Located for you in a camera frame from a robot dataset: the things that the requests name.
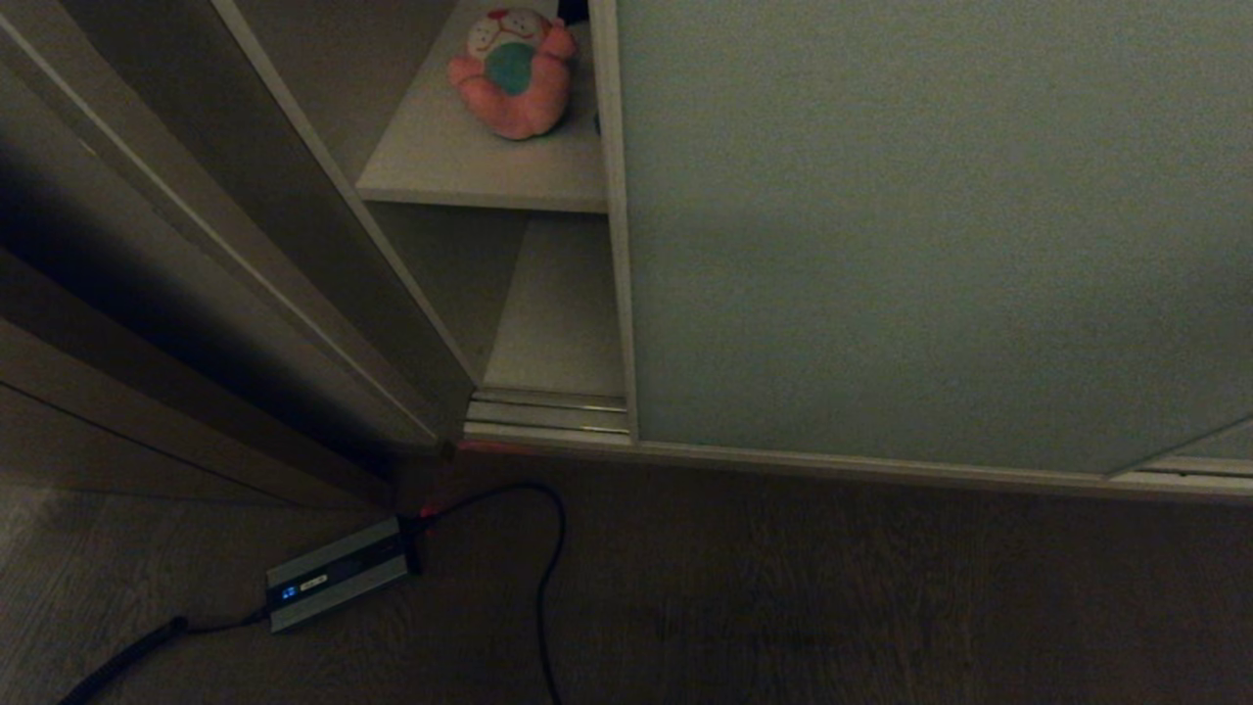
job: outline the toy face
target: toy face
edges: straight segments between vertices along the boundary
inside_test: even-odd
[[[548,19],[535,10],[524,8],[492,10],[470,28],[466,50],[475,59],[482,60],[501,44],[539,46],[548,29]]]

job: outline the black cable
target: black cable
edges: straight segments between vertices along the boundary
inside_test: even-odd
[[[561,496],[556,493],[555,490],[548,487],[546,485],[534,483],[534,482],[520,482],[515,485],[506,485],[504,487],[497,487],[496,490],[489,490],[487,492],[481,492],[456,502],[447,510],[431,515],[429,517],[420,517],[416,520],[410,520],[406,531],[410,537],[417,536],[419,533],[434,527],[439,522],[446,520],[447,517],[470,507],[477,505],[485,500],[491,500],[500,495],[519,491],[531,491],[544,495],[553,502],[553,507],[556,508],[558,518],[558,533],[556,533],[556,546],[553,548],[553,557],[549,558],[548,567],[544,569],[544,576],[540,577],[539,589],[535,591],[535,630],[539,636],[540,645],[540,665],[544,667],[544,682],[548,685],[549,697],[553,700],[553,705],[561,705],[561,696],[556,691],[556,679],[553,676],[553,662],[549,659],[548,650],[548,629],[544,620],[544,594],[548,590],[548,584],[553,579],[553,571],[556,570],[556,563],[561,558],[561,548],[565,546],[565,503],[561,502]],[[247,627],[256,625],[266,620],[269,616],[268,607],[262,607],[256,612],[248,615],[243,620],[223,625],[218,627],[195,627],[192,629],[187,624],[187,617],[174,617],[170,622],[153,632],[148,634],[139,641],[132,644],[130,646],[123,649],[113,659],[105,661],[103,666],[95,670],[91,675],[81,680],[74,690],[69,692],[65,697],[60,700],[59,705],[84,705],[91,697],[99,692],[104,686],[109,685],[115,677],[122,675],[128,667],[142,660],[148,654],[152,654],[164,644],[183,636],[183,635],[205,635],[217,634],[219,631],[227,631],[239,627]]]
[[[162,645],[169,644],[175,639],[188,634],[188,635],[202,635],[202,634],[214,634],[226,630],[233,630],[238,627],[246,627],[254,625],[268,616],[268,611],[262,607],[252,615],[248,615],[243,621],[226,625],[221,627],[199,627],[190,629],[187,625],[187,617],[174,617],[168,625],[154,630],[139,641],[132,644],[130,646],[123,649],[113,659],[104,662],[103,666],[95,670],[91,675],[83,679],[74,690],[63,697],[59,705],[83,705],[91,700],[96,692],[99,692],[104,686],[109,685],[113,679],[122,675],[128,667],[133,666],[144,656],[152,654]]]
[[[480,492],[479,495],[472,495],[461,500],[435,515],[429,517],[420,517],[413,521],[411,527],[411,536],[416,536],[427,528],[434,527],[439,522],[446,520],[447,517],[470,507],[477,505],[485,500],[491,500],[492,497],[499,497],[509,492],[539,492],[540,495],[549,498],[553,502],[553,507],[556,510],[558,528],[556,528],[556,546],[553,547],[553,557],[549,558],[549,565],[544,569],[544,576],[540,577],[540,585],[535,590],[535,631],[539,637],[540,644],[540,665],[544,667],[544,682],[548,685],[549,699],[553,700],[553,705],[561,705],[561,696],[556,690],[556,679],[553,676],[553,662],[548,652],[548,629],[544,624],[544,592],[548,590],[549,580],[553,579],[553,571],[556,570],[558,561],[561,560],[561,548],[565,546],[565,503],[561,502],[561,496],[556,493],[555,490],[546,485],[540,485],[536,482],[520,482],[515,485],[506,485],[504,487],[497,487],[496,490],[489,490],[486,492]]]

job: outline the pink plush toy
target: pink plush toy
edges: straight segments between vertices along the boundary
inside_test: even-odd
[[[535,10],[492,10],[470,29],[466,54],[449,61],[449,80],[466,108],[496,134],[526,139],[561,119],[570,101],[578,45],[560,19]]]

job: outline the wooden floor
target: wooden floor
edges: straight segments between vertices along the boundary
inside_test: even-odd
[[[569,505],[569,704],[1253,702],[1250,507],[484,457],[435,487],[520,478]],[[56,701],[173,615],[242,616],[267,567],[375,518],[0,487],[0,702]],[[501,498],[425,540],[426,576],[291,636],[188,637],[100,702],[543,702],[554,527]]]

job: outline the cabinet door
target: cabinet door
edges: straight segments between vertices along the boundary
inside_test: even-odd
[[[643,441],[1096,475],[1253,411],[1253,5],[618,13]]]
[[[66,0],[61,11],[268,239],[348,321],[442,437],[472,384],[424,309],[308,152],[209,3]]]
[[[163,354],[0,249],[0,482],[387,506],[382,480]]]

